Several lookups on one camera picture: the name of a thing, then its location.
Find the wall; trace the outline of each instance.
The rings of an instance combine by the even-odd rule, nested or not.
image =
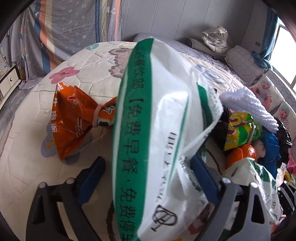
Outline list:
[[[247,50],[261,52],[261,46],[255,45],[256,41],[262,44],[267,16],[267,6],[261,0],[255,0],[251,19],[244,35],[241,46]]]
[[[145,32],[183,41],[222,25],[240,45],[253,6],[254,0],[123,0],[123,36],[132,41]]]

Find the white knitted fabric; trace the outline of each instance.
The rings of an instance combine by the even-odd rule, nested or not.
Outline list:
[[[270,132],[276,133],[279,130],[277,121],[247,87],[226,90],[221,93],[220,100],[223,105],[233,111],[250,113],[255,122],[259,122]]]

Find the orange stripe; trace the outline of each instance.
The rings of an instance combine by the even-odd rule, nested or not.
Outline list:
[[[119,16],[119,10],[120,10],[120,0],[116,0],[116,14],[115,14],[115,41],[118,41],[117,39],[117,31],[118,31],[118,16]]]
[[[46,1],[41,0],[39,23],[40,23],[40,40],[46,48],[46,52],[49,56],[50,70],[57,67],[57,61],[54,58],[54,54],[47,48],[47,32],[45,28],[45,16],[46,16]]]

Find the green and white plastic bag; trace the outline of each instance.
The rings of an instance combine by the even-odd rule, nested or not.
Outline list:
[[[204,209],[208,201],[188,160],[221,113],[207,79],[178,52],[152,38],[135,46],[113,128],[113,200],[121,240],[171,241]]]
[[[256,182],[260,190],[267,217],[269,221],[270,231],[272,227],[278,223],[280,216],[283,213],[279,197],[277,194],[277,183],[266,168],[254,161],[253,158],[244,158],[235,162],[222,175],[230,178],[234,183],[248,186],[251,182]],[[226,229],[230,230],[237,213],[239,202],[234,202],[232,213],[226,224]]]

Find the baby photo pillow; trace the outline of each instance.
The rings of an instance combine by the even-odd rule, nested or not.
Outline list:
[[[296,114],[292,107],[285,101],[283,101],[274,114],[274,117],[278,118],[291,134],[291,139],[294,140],[296,136]]]
[[[256,95],[268,112],[279,106],[284,100],[279,90],[266,75],[262,76],[249,89]]]

